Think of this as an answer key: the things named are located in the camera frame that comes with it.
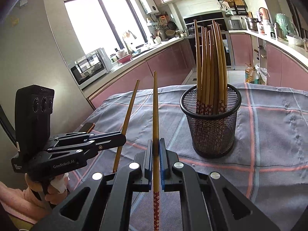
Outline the pink sleeve left forearm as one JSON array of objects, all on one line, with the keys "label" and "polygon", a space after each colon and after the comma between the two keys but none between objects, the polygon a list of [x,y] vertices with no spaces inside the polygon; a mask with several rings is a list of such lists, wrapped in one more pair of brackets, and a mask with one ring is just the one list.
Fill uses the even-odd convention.
[{"label": "pink sleeve left forearm", "polygon": [[35,224],[49,215],[30,189],[20,190],[7,187],[1,182],[1,204],[4,210],[12,216],[28,223]]}]

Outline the person left hand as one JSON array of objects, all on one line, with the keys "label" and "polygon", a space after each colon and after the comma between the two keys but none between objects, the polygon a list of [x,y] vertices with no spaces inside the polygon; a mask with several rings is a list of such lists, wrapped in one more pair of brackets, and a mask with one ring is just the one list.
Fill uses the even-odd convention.
[{"label": "person left hand", "polygon": [[[28,186],[24,193],[25,198],[39,207],[43,207],[43,200],[41,200],[39,195],[39,192],[43,191],[42,185],[38,182],[33,182],[28,174],[25,174],[24,178]],[[47,193],[44,193],[45,201],[52,205],[58,205],[61,203],[68,195],[68,181],[68,173],[56,176],[48,185]]]}]

